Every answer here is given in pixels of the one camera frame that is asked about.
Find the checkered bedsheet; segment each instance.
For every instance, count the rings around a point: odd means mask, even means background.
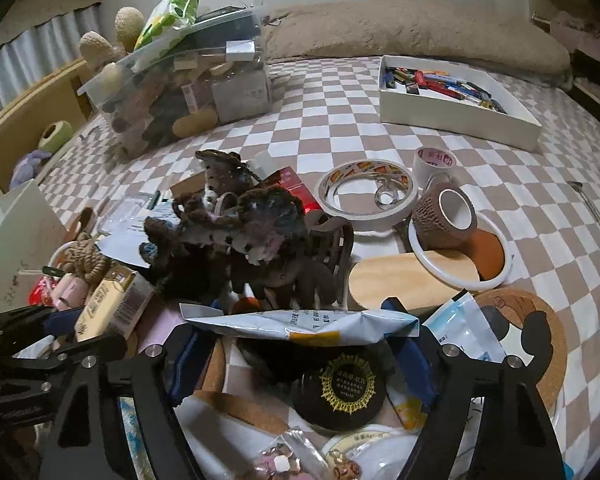
[[[355,158],[383,158],[411,167],[420,146],[457,157],[462,189],[503,229],[514,254],[507,280],[534,291],[562,320],[568,365],[554,426],[577,477],[600,456],[600,229],[567,180],[586,183],[600,209],[600,124],[559,89],[495,75],[542,123],[537,153],[426,128],[383,124],[378,118],[378,58],[321,59],[271,67],[271,113],[220,126],[126,164],[114,158],[115,137],[101,118],[92,121],[40,185],[67,222],[87,205],[143,191],[167,189],[197,170],[194,152],[215,148],[248,159],[269,150],[312,189],[322,172]],[[357,244],[358,256],[397,253],[396,236]],[[228,349],[225,390],[266,404],[294,425],[299,417],[257,386],[234,347]],[[380,420],[390,422],[385,406]]]

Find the plastic storage box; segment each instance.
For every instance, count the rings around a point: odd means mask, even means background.
[[[270,108],[259,20],[251,9],[220,13],[180,32],[106,66],[78,90],[131,158]]]

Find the pillow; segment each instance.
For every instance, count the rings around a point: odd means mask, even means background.
[[[520,18],[422,0],[291,7],[264,27],[267,60],[426,56],[478,64],[532,82],[570,80],[570,56]]]

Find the rope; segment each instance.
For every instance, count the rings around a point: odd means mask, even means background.
[[[87,233],[81,233],[64,256],[66,260],[59,265],[61,270],[71,272],[89,285],[97,285],[104,278],[111,260],[102,254]]]

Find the snack bag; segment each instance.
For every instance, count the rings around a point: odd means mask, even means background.
[[[299,428],[277,436],[237,480],[333,480],[323,456]],[[222,480],[234,478],[225,475]]]
[[[196,21],[199,0],[163,0],[155,6],[134,50],[148,45],[169,28],[182,28]]]

